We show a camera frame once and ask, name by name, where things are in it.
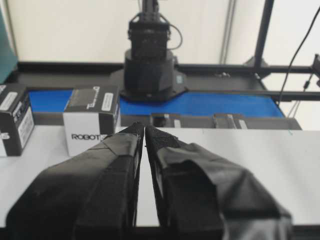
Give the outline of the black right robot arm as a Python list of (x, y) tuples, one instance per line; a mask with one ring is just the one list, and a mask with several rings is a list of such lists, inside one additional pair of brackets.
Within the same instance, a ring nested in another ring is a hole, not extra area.
[[(123, 96), (167, 100), (173, 92), (171, 24), (145, 0), (128, 24)], [(289, 240), (291, 214), (247, 168), (154, 126), (145, 127), (160, 226), (170, 240)]]

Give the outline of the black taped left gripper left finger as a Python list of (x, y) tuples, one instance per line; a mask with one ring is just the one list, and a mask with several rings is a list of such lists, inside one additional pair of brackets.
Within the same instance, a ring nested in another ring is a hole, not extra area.
[(9, 210), (10, 240), (122, 240), (136, 224), (144, 125), (43, 170)]

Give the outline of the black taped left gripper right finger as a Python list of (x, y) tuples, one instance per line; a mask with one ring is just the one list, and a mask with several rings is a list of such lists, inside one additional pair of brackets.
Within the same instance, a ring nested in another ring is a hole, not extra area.
[(157, 215), (178, 240), (289, 240), (292, 217), (247, 168), (148, 125)]

